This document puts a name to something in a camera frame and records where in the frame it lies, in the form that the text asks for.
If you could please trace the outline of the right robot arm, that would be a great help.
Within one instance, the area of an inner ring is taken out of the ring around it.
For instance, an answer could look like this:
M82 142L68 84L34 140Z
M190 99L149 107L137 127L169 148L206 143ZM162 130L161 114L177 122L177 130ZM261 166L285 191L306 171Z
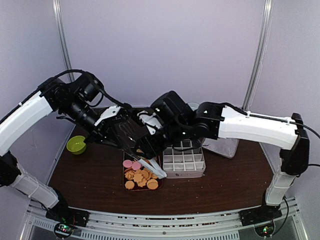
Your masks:
M208 101L193 109L169 91L152 103L150 111L139 112L136 118L148 129L136 143L147 159L187 139L239 139L280 148L281 165L264 191L261 205L239 213L243 226L280 217L283 197L309 165L310 140L297 113L290 117L251 114L230 103Z

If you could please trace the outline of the white handled metal tongs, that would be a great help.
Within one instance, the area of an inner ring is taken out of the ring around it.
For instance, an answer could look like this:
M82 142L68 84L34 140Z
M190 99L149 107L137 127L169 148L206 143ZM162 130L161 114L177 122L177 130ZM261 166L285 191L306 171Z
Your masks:
M150 170L154 173L159 179L164 179L167 177L167 174L156 162L156 158L147 158L144 151L138 152L137 149L140 149L139 146L136 146L136 143L139 137L145 132L142 128L138 127L138 130L129 120L121 122L118 125L118 138L122 142L122 150L140 163L143 167Z

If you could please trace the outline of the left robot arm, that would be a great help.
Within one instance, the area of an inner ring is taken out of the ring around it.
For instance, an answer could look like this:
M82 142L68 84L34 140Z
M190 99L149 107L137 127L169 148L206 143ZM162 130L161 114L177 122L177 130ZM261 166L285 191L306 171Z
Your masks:
M116 124L128 120L132 106L111 97L88 71L65 70L50 77L0 121L0 185L38 201L53 219L70 226L73 211L62 194L26 172L10 148L27 130L53 112L88 132L87 143L121 149Z

